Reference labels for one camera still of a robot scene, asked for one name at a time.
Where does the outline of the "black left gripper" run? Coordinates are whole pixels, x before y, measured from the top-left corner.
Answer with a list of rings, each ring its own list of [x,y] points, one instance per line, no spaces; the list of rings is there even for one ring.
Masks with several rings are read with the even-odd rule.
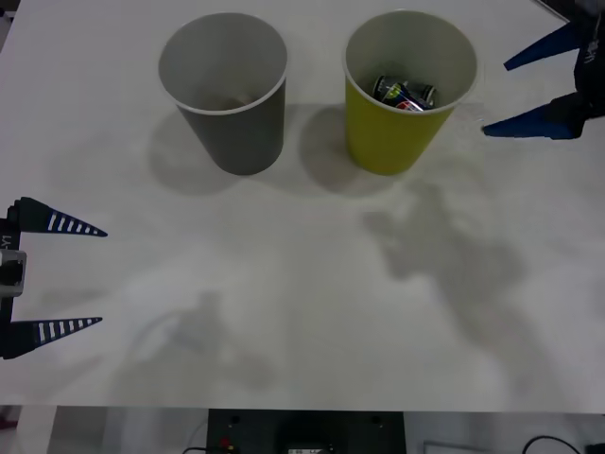
[[[23,197],[8,209],[8,219],[1,219],[1,325],[10,322],[13,298],[22,293],[22,254],[20,232],[107,237],[108,234],[79,218],[67,215],[40,201]],[[64,320],[10,322],[6,338],[1,341],[1,358],[14,359],[48,343],[102,322],[100,317]]]

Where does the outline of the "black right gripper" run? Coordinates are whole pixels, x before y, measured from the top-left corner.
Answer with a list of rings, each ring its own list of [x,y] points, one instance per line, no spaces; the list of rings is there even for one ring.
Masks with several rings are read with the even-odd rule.
[[[569,22],[504,62],[508,71],[579,49],[574,67],[576,93],[561,96],[535,109],[482,127],[498,138],[573,140],[589,118],[604,115],[604,28],[585,35],[586,25]]]

